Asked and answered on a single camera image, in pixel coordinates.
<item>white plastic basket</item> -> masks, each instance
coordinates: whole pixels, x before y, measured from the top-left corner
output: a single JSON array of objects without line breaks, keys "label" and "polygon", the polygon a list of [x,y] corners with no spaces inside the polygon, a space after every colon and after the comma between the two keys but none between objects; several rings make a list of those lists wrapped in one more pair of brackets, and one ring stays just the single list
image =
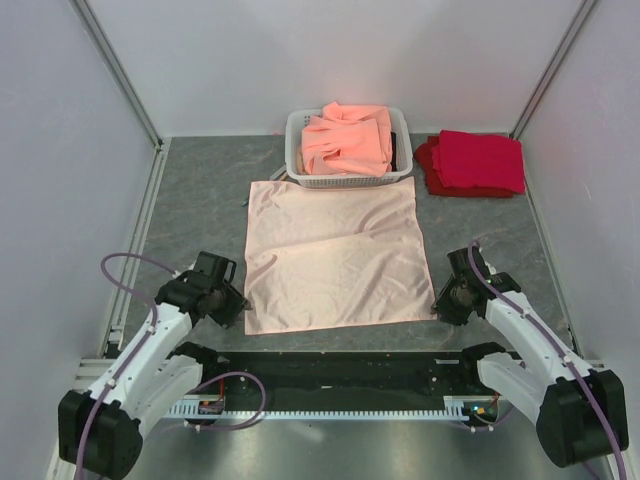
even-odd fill
[{"label": "white plastic basket", "polygon": [[409,129],[404,115],[397,108],[389,108],[391,130],[396,134],[396,172],[385,173],[382,177],[369,175],[301,175],[298,173],[296,156],[302,143],[302,129],[309,124],[313,115],[321,116],[322,109],[298,110],[289,115],[285,137],[285,162],[287,173],[300,185],[307,188],[349,188],[373,187],[394,183],[411,173],[413,152],[409,139]]}]

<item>towel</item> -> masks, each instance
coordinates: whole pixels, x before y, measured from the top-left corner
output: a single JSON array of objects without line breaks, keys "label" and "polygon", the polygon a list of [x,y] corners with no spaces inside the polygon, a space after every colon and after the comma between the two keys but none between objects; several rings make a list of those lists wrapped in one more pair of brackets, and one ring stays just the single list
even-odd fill
[{"label": "towel", "polygon": [[433,168],[445,187],[496,187],[524,193],[522,146],[500,135],[443,130]]},{"label": "towel", "polygon": [[427,141],[420,145],[413,156],[420,164],[425,173],[425,183],[429,190],[429,195],[442,197],[496,197],[511,198],[513,192],[504,188],[491,187],[471,187],[457,188],[445,187],[440,181],[438,173],[433,169],[433,154],[439,154],[439,138],[436,136],[427,138]]},{"label": "towel", "polygon": [[379,105],[331,103],[302,130],[304,169],[310,175],[391,171],[391,117]]},{"label": "towel", "polygon": [[247,335],[434,320],[413,178],[312,190],[251,184]]}]

